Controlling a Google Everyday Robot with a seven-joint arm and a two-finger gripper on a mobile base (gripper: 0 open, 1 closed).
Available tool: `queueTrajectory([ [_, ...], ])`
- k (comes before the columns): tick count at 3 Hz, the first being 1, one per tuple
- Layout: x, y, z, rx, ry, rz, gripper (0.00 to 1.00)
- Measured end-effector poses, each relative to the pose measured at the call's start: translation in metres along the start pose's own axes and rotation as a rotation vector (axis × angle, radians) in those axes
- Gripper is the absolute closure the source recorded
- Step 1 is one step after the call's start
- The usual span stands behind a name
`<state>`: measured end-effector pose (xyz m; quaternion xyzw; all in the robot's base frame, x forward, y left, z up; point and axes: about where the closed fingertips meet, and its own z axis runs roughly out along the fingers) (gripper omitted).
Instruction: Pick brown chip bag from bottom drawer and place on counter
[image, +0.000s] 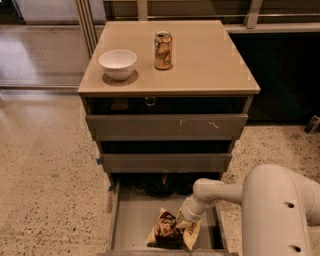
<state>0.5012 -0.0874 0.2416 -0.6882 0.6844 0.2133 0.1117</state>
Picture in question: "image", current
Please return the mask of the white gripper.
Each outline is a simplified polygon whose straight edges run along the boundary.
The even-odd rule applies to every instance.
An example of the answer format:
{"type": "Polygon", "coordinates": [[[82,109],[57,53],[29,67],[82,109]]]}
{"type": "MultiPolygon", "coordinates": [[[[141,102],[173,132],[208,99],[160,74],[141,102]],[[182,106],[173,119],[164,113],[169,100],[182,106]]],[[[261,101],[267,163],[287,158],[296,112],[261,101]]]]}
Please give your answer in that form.
{"type": "Polygon", "coordinates": [[[217,203],[217,200],[201,201],[194,194],[187,197],[181,209],[178,210],[175,220],[175,226],[178,229],[186,229],[191,225],[191,222],[200,220],[204,212],[212,208],[217,203]]]}

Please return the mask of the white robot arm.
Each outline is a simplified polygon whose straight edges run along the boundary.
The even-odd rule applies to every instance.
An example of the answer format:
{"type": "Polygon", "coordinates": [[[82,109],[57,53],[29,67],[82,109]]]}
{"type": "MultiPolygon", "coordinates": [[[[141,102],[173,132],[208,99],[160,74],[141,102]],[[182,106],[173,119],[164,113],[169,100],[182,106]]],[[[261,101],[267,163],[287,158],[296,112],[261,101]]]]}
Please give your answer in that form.
{"type": "Polygon", "coordinates": [[[319,183],[274,164],[255,167],[241,185],[201,178],[177,226],[196,223],[219,200],[241,206],[243,256],[313,256],[308,228],[320,224],[319,183]]]}

